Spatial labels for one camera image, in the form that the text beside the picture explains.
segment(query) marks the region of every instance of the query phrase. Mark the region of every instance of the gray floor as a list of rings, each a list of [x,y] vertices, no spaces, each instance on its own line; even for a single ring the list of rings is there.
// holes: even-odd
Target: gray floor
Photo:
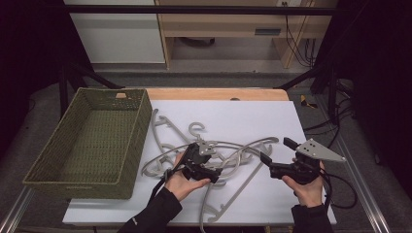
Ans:
[[[210,48],[188,47],[177,41],[172,67],[169,70],[150,68],[139,72],[112,69],[100,70],[105,78],[126,86],[203,86],[203,87],[266,87],[280,85],[306,68],[297,62],[289,70],[281,68],[273,44],[266,39],[220,39]],[[300,105],[300,94],[305,94],[309,103],[316,103],[307,86],[311,81],[299,84],[288,94],[295,103],[302,127],[308,127],[325,121],[322,111]],[[32,111],[25,119],[8,156],[0,165],[0,219],[3,219],[13,206],[22,190],[21,181],[29,167],[42,150],[59,120],[58,86],[51,85],[32,96]],[[318,133],[329,130],[314,130]],[[392,232],[412,232],[412,202],[397,183],[390,169],[376,165],[367,140],[355,118],[347,116],[342,119],[340,136],[356,161],[361,174],[366,180],[386,222]],[[307,135],[327,145],[332,133]],[[340,153],[334,144],[332,149]],[[346,170],[337,164],[327,163],[326,169],[331,173],[350,179]],[[336,204],[347,205],[352,201],[350,189],[340,182],[333,182]],[[70,229],[63,225],[62,218],[67,208],[66,200],[35,193],[30,205],[21,219],[19,227],[58,227]],[[338,224],[336,232],[374,232],[363,210],[362,203],[354,209],[340,210],[333,208]],[[287,232],[284,227],[273,227],[273,232]]]

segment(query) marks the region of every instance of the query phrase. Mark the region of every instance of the white table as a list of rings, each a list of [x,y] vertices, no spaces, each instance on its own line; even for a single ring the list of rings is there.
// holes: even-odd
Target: white table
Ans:
[[[273,161],[291,163],[294,151],[282,145],[284,137],[298,143],[306,141],[293,102],[290,101],[201,101],[201,100],[152,100],[154,109],[159,109],[159,116],[166,116],[184,132],[187,137],[188,127],[198,121],[206,126],[199,131],[204,140],[218,140],[237,144],[277,137],[280,143],[274,145],[271,155]],[[163,143],[174,146],[183,145],[177,134],[170,128],[158,127],[158,135]],[[86,200],[73,199],[69,205],[64,223],[75,225],[122,225],[132,216],[142,211],[149,200],[158,179],[142,176],[140,170],[144,163],[161,152],[157,147],[150,128],[143,149],[139,174],[136,179],[133,196],[129,200]],[[214,188],[208,204],[216,209],[226,204],[240,185],[259,164],[258,157],[227,179],[227,184]],[[196,190],[182,202],[183,210],[170,222],[170,225],[197,225],[202,200],[206,187]],[[291,207],[297,204],[292,191],[280,180],[270,178],[266,166],[260,168],[242,193],[236,198],[224,215],[216,222],[205,225],[276,225],[292,224]],[[329,209],[329,219],[336,223],[333,212]]]

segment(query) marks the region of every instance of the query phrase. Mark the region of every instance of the small black object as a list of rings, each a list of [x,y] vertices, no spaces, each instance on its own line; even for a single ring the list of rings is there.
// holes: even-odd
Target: small black object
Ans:
[[[199,145],[197,143],[192,143],[188,145],[184,155],[182,156],[181,164],[185,165],[182,173],[187,179],[195,179],[200,181],[202,179],[210,179],[212,183],[215,183],[222,173],[222,168],[219,169],[209,169],[205,168],[205,164],[211,158],[211,155],[200,155]]]
[[[209,161],[211,157],[211,155],[200,155],[199,145],[197,143],[188,145],[178,164],[173,169],[167,169],[164,172],[163,177],[160,179],[160,181],[152,191],[148,205],[152,202],[153,199],[155,199],[155,195],[157,194],[160,187],[179,170],[182,170],[182,173],[188,180],[192,178],[200,181],[202,179],[208,178],[210,179],[211,183],[215,183],[219,179],[219,176],[221,175],[223,169],[205,168],[204,164]]]
[[[298,143],[290,138],[284,139],[284,145],[292,150],[296,150],[299,146]],[[288,176],[299,184],[307,184],[315,180],[321,171],[320,161],[318,159],[307,157],[298,151],[295,156],[294,163],[281,164],[273,163],[269,156],[261,152],[260,161],[269,167],[271,178],[281,180],[283,176]]]

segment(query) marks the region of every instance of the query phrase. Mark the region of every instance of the wire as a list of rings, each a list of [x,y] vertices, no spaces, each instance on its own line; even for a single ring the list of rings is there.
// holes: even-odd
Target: wire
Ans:
[[[340,80],[337,80],[336,90],[338,91],[338,93],[348,98],[354,95],[354,92],[350,89],[350,87],[341,83]]]
[[[28,113],[30,113],[32,110],[34,110],[34,107],[36,107],[36,101],[34,99],[29,99],[30,102],[33,103],[33,105],[28,109]]]
[[[354,187],[348,181],[346,181],[345,179],[343,179],[339,176],[330,174],[323,168],[321,168],[321,171],[322,172],[320,172],[319,175],[325,180],[325,182],[327,184],[326,200],[325,200],[326,210],[328,209],[329,206],[336,207],[336,208],[339,208],[339,209],[346,209],[346,210],[354,208],[358,204],[358,200],[359,200],[358,194],[355,191]],[[336,179],[338,179],[339,181],[342,181],[343,183],[345,183],[347,186],[349,186],[351,188],[352,192],[354,193],[354,202],[351,205],[349,205],[349,206],[340,206],[340,205],[336,205],[334,203],[330,204],[331,197],[332,197],[332,194],[333,194],[333,188],[332,188],[332,183],[330,181],[330,178],[336,178]]]
[[[352,109],[352,107],[345,108],[344,110],[342,110],[341,113],[339,113],[338,115],[336,115],[336,117],[339,117],[339,116],[345,114],[346,112],[350,111],[351,109]],[[313,125],[313,126],[304,128],[303,131],[309,131],[309,130],[312,130],[312,129],[320,128],[320,127],[323,127],[323,126],[325,126],[325,125],[327,125],[327,124],[329,124],[329,123],[331,123],[331,122],[332,122],[332,119],[328,119],[328,120],[326,120],[326,121],[324,121],[324,122],[322,122],[322,123],[319,123],[319,124],[316,124],[316,125]]]
[[[299,47],[297,46],[297,43],[296,43],[296,41],[294,40],[294,37],[293,37],[291,31],[289,30],[288,15],[285,15],[285,19],[286,19],[286,42],[288,43],[289,48],[291,48],[291,50],[292,50],[292,52],[293,52],[293,54],[294,54],[294,57],[296,57],[297,61],[299,62],[299,64],[300,64],[301,66],[310,67],[310,66],[309,66],[309,63],[308,63],[307,61],[305,61],[305,59],[303,59],[302,55],[300,54]],[[304,60],[306,64],[302,64],[302,62],[300,61],[299,57],[296,55],[296,52],[294,51],[294,48],[292,48],[291,43],[289,43],[288,34],[291,34],[292,41],[294,42],[294,47],[296,48],[297,53],[298,53],[299,56],[300,56],[300,59]]]
[[[331,140],[330,143],[327,145],[327,147],[328,147],[329,149],[330,149],[330,147],[333,145],[334,141],[336,140],[337,134],[339,133],[339,131],[340,131],[340,126],[337,126],[337,130],[336,130],[335,134],[333,135],[332,140]]]
[[[341,101],[337,104],[337,106],[340,107],[345,101],[349,101],[349,100],[351,100],[351,97],[341,100]]]
[[[333,130],[335,130],[337,127],[334,127],[334,128],[332,128],[332,129],[329,129],[329,130],[327,130],[327,131],[325,131],[325,132],[322,132],[322,133],[310,133],[310,134],[305,134],[305,135],[311,135],[311,136],[314,136],[314,135],[322,135],[322,134],[326,134],[326,133],[328,133],[328,132],[330,132],[330,131],[333,131]]]
[[[311,48],[311,53],[310,55],[308,54],[308,50],[309,50],[309,42],[311,39],[306,39],[306,43],[305,43],[305,59],[306,61],[309,63],[309,66],[311,68],[313,68],[313,66],[315,65],[315,59],[316,57],[314,57],[314,53],[315,53],[315,43],[316,43],[316,39],[312,39],[312,48]]]
[[[336,204],[333,203],[331,206],[339,208],[339,209],[345,209],[345,210],[354,208],[358,204],[358,199],[359,199],[359,197],[357,195],[357,192],[355,191],[355,188],[348,181],[346,181],[345,179],[343,179],[341,177],[338,177],[338,176],[333,175],[333,174],[328,174],[328,175],[332,178],[336,178],[339,181],[345,183],[347,186],[349,186],[352,189],[352,192],[354,193],[354,202],[351,205],[349,205],[349,206],[340,206],[340,205],[336,205]]]
[[[312,66],[310,65],[310,63],[309,63],[306,59],[304,59],[303,56],[302,56],[302,54],[300,53],[299,46],[297,45],[297,42],[294,40],[293,34],[291,33],[291,31],[290,31],[290,29],[289,29],[288,15],[285,15],[285,20],[286,20],[286,42],[288,43],[289,48],[291,48],[291,50],[292,50],[292,52],[293,52],[293,54],[294,54],[294,57],[296,57],[296,59],[297,59],[297,61],[299,62],[300,65],[302,65],[302,66],[304,66],[304,67],[312,68]],[[304,24],[304,23],[302,23],[302,24],[300,25],[299,32],[302,30],[303,24]],[[288,36],[288,34],[291,34],[291,39],[292,39],[292,41],[293,41],[293,43],[294,43],[294,47],[296,48],[297,53],[298,53],[299,56],[300,56],[300,59],[301,59],[305,64],[302,64],[302,62],[300,61],[300,59],[299,59],[299,57],[297,56],[296,52],[294,51],[294,48],[293,48],[293,47],[291,46],[291,44],[289,43],[289,38],[288,38],[289,36]]]

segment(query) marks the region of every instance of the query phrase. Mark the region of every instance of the person's right hand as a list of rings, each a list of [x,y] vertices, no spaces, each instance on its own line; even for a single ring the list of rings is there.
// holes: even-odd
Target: person's right hand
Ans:
[[[176,156],[175,165],[176,166],[181,160],[183,154],[180,153]],[[167,181],[164,185],[170,192],[172,192],[179,201],[185,199],[194,190],[208,184],[210,179],[203,179],[200,181],[188,181],[183,175],[182,171],[178,171]]]
[[[301,206],[311,208],[322,205],[322,187],[324,183],[321,176],[306,185],[301,185],[288,176],[282,177],[282,181],[293,189]]]

